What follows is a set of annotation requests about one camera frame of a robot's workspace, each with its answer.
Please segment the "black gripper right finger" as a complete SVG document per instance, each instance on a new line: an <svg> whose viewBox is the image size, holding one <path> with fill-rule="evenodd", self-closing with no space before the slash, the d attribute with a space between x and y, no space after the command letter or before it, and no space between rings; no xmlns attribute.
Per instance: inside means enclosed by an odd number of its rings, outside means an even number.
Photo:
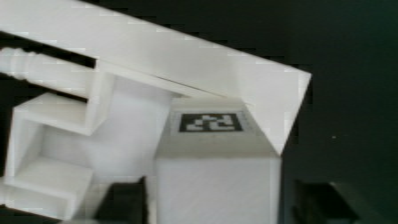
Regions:
<svg viewBox="0 0 398 224"><path fill-rule="evenodd" d="M295 181L295 224L373 224L364 197L336 182Z"/></svg>

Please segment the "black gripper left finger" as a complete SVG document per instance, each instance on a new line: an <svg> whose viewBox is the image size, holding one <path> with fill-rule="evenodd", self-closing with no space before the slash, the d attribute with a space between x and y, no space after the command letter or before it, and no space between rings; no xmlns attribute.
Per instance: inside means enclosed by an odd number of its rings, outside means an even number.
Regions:
<svg viewBox="0 0 398 224"><path fill-rule="evenodd" d="M110 185L94 220L100 224L148 224L146 178Z"/></svg>

